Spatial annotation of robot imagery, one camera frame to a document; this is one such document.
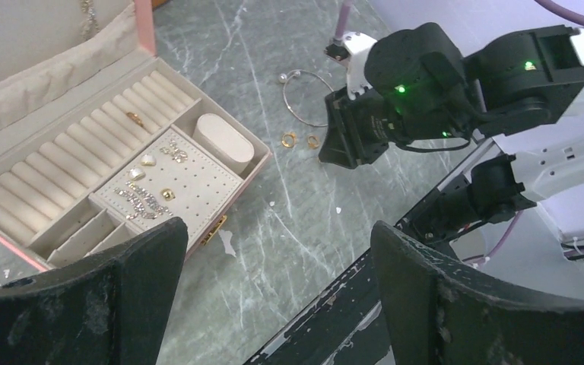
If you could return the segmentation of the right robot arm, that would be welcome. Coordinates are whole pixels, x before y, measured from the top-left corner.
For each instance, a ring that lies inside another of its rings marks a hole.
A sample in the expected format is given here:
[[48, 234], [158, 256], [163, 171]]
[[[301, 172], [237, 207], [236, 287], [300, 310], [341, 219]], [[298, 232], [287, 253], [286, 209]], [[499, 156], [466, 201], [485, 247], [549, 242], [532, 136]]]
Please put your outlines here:
[[[354, 169], [390, 145], [515, 135], [584, 113], [584, 27], [564, 25], [502, 35], [469, 56], [439, 24], [380, 40], [345, 33], [325, 54], [346, 68], [346, 85], [326, 96], [328, 131], [319, 160]], [[584, 135], [501, 152], [432, 189], [397, 224], [441, 252], [486, 224], [584, 183]]]

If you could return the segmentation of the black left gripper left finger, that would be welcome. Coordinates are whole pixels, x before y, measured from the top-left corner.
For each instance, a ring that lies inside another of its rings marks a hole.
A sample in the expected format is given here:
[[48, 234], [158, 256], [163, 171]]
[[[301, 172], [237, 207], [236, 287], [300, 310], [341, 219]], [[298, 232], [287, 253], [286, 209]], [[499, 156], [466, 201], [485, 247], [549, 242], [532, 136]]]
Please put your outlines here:
[[186, 257], [178, 217], [0, 287], [0, 364], [154, 364]]

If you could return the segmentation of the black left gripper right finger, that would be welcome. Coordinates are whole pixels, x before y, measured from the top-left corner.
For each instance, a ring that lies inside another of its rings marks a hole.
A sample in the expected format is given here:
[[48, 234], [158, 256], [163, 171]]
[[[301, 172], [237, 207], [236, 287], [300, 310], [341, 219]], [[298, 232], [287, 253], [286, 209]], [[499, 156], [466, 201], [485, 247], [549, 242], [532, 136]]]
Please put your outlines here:
[[584, 364], [584, 300], [486, 275], [383, 221], [370, 237], [398, 364]]

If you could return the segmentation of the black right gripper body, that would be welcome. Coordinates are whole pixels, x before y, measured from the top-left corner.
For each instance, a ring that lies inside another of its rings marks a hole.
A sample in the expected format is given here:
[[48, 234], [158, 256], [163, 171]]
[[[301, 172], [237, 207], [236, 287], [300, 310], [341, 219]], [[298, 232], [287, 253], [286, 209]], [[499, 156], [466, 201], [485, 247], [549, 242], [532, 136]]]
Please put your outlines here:
[[324, 98], [328, 130], [319, 161], [347, 169], [374, 163], [403, 140], [399, 114], [375, 90], [350, 99], [343, 87]]

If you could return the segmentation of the gold hoop earring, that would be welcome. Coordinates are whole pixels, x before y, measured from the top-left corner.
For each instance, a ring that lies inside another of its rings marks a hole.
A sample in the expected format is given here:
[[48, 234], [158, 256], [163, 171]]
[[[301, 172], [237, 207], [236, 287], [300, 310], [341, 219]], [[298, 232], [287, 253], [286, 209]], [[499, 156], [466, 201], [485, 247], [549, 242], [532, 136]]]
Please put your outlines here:
[[321, 145], [321, 142], [316, 135], [308, 135], [306, 138], [306, 142], [308, 147], [311, 149], [317, 149]]
[[297, 144], [297, 135], [294, 132], [286, 132], [281, 136], [281, 144], [285, 148], [293, 148]]

